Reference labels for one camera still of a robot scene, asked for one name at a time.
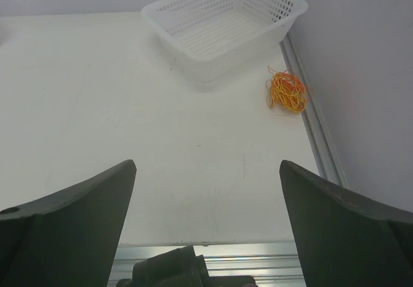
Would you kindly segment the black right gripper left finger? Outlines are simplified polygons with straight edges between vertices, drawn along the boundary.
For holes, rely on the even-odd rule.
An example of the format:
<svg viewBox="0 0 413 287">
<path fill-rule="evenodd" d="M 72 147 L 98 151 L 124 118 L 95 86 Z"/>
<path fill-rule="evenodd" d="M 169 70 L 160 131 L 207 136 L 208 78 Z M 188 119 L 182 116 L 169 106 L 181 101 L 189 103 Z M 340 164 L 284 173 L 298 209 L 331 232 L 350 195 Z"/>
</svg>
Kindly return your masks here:
<svg viewBox="0 0 413 287">
<path fill-rule="evenodd" d="M 1 210 L 1 286 L 106 286 L 135 178 L 126 160 Z"/>
</svg>

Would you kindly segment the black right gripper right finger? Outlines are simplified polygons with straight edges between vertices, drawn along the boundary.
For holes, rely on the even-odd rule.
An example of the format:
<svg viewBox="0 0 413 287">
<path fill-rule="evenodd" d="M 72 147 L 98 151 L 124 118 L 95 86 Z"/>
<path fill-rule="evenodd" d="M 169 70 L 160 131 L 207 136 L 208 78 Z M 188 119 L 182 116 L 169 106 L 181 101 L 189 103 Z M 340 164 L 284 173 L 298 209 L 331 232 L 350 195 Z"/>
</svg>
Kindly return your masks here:
<svg viewBox="0 0 413 287">
<path fill-rule="evenodd" d="M 412 213 L 291 161 L 279 174 L 307 286 L 412 286 Z"/>
</svg>

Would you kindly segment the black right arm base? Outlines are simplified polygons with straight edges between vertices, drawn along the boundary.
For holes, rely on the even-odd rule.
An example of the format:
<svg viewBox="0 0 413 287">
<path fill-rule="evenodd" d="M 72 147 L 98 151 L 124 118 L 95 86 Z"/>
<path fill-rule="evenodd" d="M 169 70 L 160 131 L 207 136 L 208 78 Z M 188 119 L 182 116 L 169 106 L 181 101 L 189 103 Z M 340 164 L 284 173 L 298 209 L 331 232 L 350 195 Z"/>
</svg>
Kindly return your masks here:
<svg viewBox="0 0 413 287">
<path fill-rule="evenodd" d="M 134 265 L 131 279 L 121 279 L 118 286 L 255 286 L 250 275 L 211 277 L 203 255 L 196 255 L 193 246 L 177 248 Z"/>
</svg>

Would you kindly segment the white plastic basket right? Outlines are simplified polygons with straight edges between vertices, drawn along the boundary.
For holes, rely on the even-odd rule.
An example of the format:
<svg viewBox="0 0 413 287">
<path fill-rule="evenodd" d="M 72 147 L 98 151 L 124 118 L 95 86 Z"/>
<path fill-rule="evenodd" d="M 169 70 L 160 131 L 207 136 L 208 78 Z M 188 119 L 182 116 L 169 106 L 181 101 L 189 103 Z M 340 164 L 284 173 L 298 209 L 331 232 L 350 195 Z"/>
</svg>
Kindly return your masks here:
<svg viewBox="0 0 413 287">
<path fill-rule="evenodd" d="M 186 73 L 210 82 L 272 48 L 305 0 L 158 0 L 141 16 Z"/>
</svg>

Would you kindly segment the aluminium table frame rail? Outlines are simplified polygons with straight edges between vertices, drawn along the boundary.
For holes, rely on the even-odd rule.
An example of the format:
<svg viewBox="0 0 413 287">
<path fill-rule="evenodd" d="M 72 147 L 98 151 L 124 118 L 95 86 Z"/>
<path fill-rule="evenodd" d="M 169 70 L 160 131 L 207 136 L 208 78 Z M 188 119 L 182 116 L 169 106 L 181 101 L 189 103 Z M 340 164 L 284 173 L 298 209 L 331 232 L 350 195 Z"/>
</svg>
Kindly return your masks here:
<svg viewBox="0 0 413 287">
<path fill-rule="evenodd" d="M 319 172 L 329 181 L 350 188 L 346 154 L 351 144 L 348 94 L 354 49 L 352 0 L 305 1 L 308 10 L 285 38 L 284 53 L 290 67 L 313 89 L 305 118 Z"/>
</svg>

